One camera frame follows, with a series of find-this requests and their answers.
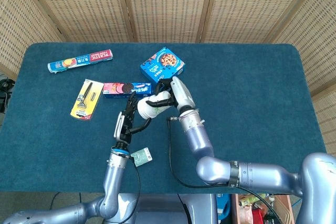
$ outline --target blue table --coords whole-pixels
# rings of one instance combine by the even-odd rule
[[[103,191],[106,159],[126,99],[100,98],[89,122],[70,110],[85,78],[142,82],[140,64],[167,46],[186,63],[180,75],[205,120],[215,155],[224,160],[274,163],[296,172],[311,152],[325,152],[297,50],[291,45],[82,44],[30,46],[0,133],[0,190]],[[47,63],[111,49],[113,60],[53,74]],[[143,193],[229,193],[179,185],[168,165],[169,109],[133,136],[129,149],[148,147],[153,161],[139,167]],[[178,176],[202,185],[181,126],[173,123]],[[129,162],[121,192],[137,192]]]

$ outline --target blue object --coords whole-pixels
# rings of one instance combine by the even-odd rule
[[[140,65],[141,72],[153,83],[182,73],[185,63],[172,51],[164,47]]]
[[[217,213],[218,220],[224,220],[231,210],[230,194],[217,194]]]
[[[110,49],[100,51],[100,52],[93,52],[91,54],[77,56],[74,58],[69,58],[65,60],[58,60],[52,63],[48,63],[48,70],[51,73],[57,73],[65,71],[69,68],[76,68],[85,66],[88,64],[95,64],[100,61],[112,60],[113,54]]]
[[[128,98],[135,91],[138,98],[144,98],[149,97],[152,90],[152,84],[149,82],[113,82],[104,83],[103,95],[107,98]]]
[[[291,45],[40,43],[25,53],[0,132],[0,190],[103,192],[115,124],[127,100],[99,99],[88,122],[72,118],[71,108],[85,78],[146,82],[139,65],[164,46],[189,66],[180,77],[206,122],[217,158],[278,164],[296,173],[306,155],[326,151],[300,56]],[[57,74],[47,69],[59,55],[106,48],[113,60]],[[148,147],[153,157],[139,168],[141,192],[237,193],[226,187],[200,191],[175,181],[169,170],[168,116],[177,116],[176,109],[164,111],[132,137],[131,153]],[[134,126],[142,123],[136,115]],[[177,176],[203,185],[181,125],[171,128]],[[137,192],[128,162],[121,193]]]
[[[116,152],[120,152],[120,153],[122,153],[122,154],[126,154],[126,155],[129,155],[129,154],[130,154],[129,152],[124,151],[124,150],[120,150],[120,149],[113,149],[113,150],[116,151]]]

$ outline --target cardboard box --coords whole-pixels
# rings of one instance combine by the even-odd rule
[[[185,63],[172,51],[164,47],[140,65],[141,72],[153,83],[182,73]]]
[[[135,91],[139,98],[152,94],[152,84],[148,82],[112,82],[104,83],[103,95],[107,98],[127,98]]]

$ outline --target floor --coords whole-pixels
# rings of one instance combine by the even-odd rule
[[[5,115],[0,113],[0,130],[2,127],[2,122]],[[56,192],[36,192],[36,193],[24,193],[24,192],[0,192],[0,223],[11,214],[18,212],[20,210],[27,209],[49,209],[53,196]],[[97,193],[83,193],[81,194],[82,201],[91,201],[101,194]],[[299,199],[296,196],[290,197],[292,204],[297,202]],[[61,193],[59,194],[53,203],[53,208],[60,208],[68,205],[77,204],[79,202],[78,193]],[[296,216],[299,212],[301,203],[298,203],[293,207],[293,214]],[[101,218],[92,218],[87,223],[88,224],[101,224]]]

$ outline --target red object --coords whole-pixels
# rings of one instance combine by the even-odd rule
[[[109,59],[109,58],[111,58],[111,55],[112,54],[111,54],[110,50],[94,52],[94,53],[90,54],[90,62]]]
[[[264,224],[263,215],[261,214],[260,209],[252,210],[253,224]]]

